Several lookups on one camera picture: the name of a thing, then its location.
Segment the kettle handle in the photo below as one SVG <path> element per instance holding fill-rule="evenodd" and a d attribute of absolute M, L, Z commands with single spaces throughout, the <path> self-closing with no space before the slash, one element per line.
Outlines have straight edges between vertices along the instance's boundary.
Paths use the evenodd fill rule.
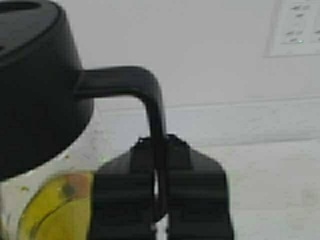
<path fill-rule="evenodd" d="M 154 149 L 152 166 L 157 170 L 159 205 L 157 214 L 167 209 L 166 120 L 160 85 L 156 77 L 139 66 L 117 66 L 83 70 L 74 89 L 76 99 L 129 95 L 140 99 L 146 108 L 151 142 Z"/>

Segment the yellow liquid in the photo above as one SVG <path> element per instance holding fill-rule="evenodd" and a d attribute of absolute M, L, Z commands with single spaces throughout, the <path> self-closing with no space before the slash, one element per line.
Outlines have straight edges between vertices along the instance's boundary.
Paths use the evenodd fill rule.
<path fill-rule="evenodd" d="M 17 240 L 86 240 L 92 181 L 91 172 L 47 181 L 24 209 Z"/>

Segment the white wall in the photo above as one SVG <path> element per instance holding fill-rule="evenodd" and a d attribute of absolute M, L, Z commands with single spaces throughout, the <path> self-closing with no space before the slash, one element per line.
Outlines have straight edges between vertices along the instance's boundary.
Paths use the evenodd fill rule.
<path fill-rule="evenodd" d="M 320 57 L 265 57 L 278 1 L 57 2 L 84 67 L 152 70 L 169 131 L 195 146 L 319 136 Z M 147 134 L 137 100 L 97 102 L 115 149 Z"/>

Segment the white countertop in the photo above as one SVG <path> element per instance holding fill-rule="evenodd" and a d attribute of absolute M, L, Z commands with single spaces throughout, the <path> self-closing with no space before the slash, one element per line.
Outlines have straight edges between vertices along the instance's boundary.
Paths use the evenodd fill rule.
<path fill-rule="evenodd" d="M 320 141 L 200 148 L 227 172 L 236 240 L 320 239 Z"/>

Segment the kettle lid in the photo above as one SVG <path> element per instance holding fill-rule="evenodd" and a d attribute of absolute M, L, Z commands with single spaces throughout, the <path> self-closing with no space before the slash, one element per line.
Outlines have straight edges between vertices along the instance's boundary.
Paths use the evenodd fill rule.
<path fill-rule="evenodd" d="M 82 70 L 61 6 L 0 2 L 0 181 L 49 161 L 85 129 L 94 102 L 73 95 Z"/>

